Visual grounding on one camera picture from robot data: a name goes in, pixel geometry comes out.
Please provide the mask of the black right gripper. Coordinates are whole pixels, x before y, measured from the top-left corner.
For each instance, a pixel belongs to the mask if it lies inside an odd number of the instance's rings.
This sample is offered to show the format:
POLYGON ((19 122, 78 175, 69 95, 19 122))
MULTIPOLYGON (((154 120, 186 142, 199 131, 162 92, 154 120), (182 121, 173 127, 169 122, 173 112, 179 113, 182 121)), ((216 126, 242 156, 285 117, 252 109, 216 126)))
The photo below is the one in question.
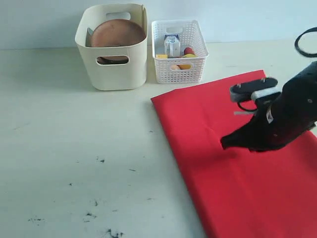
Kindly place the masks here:
POLYGON ((224 150, 274 151, 313 129, 317 121, 317 98, 281 94, 254 124, 249 122, 220 139, 224 150))

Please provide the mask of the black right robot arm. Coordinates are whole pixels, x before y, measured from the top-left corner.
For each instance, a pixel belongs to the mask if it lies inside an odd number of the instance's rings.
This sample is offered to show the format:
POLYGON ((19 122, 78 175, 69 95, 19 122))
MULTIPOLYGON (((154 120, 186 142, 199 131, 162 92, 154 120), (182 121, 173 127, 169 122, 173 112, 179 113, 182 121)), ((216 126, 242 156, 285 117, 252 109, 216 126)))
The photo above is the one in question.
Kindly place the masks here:
POLYGON ((281 90, 277 83, 275 78, 263 77, 230 87, 230 100, 252 118, 221 138, 223 149, 279 150, 316 126, 317 63, 312 62, 281 90))

